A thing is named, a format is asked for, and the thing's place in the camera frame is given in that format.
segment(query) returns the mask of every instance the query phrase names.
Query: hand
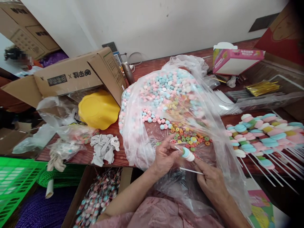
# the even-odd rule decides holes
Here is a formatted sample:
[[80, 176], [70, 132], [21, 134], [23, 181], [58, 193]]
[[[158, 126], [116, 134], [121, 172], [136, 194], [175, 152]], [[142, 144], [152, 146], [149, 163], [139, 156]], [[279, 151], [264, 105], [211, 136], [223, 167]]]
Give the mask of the hand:
[[155, 160], [149, 169], [159, 179], [169, 172], [174, 162], [183, 154], [182, 150], [176, 150], [176, 145], [170, 142], [174, 136], [174, 134], [169, 135], [156, 147]]
[[194, 163], [195, 170], [204, 174], [198, 174], [197, 181], [211, 203], [214, 206], [223, 206], [225, 203], [229, 203], [232, 197], [225, 186], [222, 171], [198, 158], [194, 159]]

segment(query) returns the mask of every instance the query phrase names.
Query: green rope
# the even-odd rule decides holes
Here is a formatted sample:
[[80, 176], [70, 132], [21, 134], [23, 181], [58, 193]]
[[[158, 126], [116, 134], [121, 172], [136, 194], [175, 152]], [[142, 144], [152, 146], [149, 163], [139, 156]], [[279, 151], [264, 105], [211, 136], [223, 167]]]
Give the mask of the green rope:
[[54, 188], [78, 186], [86, 165], [68, 164], [61, 173], [54, 169], [51, 172], [44, 170], [40, 173], [37, 184], [47, 187], [48, 182], [54, 179]]

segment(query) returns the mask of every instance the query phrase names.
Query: pink clothing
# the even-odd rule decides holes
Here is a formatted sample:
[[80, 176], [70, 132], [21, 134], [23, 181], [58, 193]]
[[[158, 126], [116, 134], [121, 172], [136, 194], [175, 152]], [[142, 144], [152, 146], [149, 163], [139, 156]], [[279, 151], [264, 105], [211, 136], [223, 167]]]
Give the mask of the pink clothing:
[[92, 228], [130, 228], [130, 227], [204, 227], [223, 228], [211, 215], [196, 217], [187, 207], [180, 203], [158, 197], [148, 197], [135, 212], [118, 215], [97, 222]]

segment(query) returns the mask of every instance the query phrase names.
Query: thermos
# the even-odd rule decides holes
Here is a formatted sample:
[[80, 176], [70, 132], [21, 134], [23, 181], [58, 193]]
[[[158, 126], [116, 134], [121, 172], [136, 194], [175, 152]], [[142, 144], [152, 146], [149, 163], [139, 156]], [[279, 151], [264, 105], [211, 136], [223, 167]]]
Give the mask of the thermos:
[[135, 79], [131, 71], [130, 65], [128, 64], [128, 62], [122, 62], [121, 66], [123, 67], [123, 71], [128, 80], [129, 85], [133, 84], [135, 82]]

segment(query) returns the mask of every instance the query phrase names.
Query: purple yarn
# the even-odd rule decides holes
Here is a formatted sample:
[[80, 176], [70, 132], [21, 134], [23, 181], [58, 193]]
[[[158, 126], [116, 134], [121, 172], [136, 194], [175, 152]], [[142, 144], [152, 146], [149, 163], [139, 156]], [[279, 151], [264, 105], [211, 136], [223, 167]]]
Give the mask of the purple yarn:
[[66, 55], [66, 53], [64, 53], [64, 51], [58, 51], [44, 57], [41, 61], [41, 64], [43, 65], [43, 67], [47, 67], [67, 58], [69, 57]]
[[76, 190], [77, 186], [55, 188], [45, 199], [46, 188], [39, 187], [24, 202], [15, 228], [61, 227]]

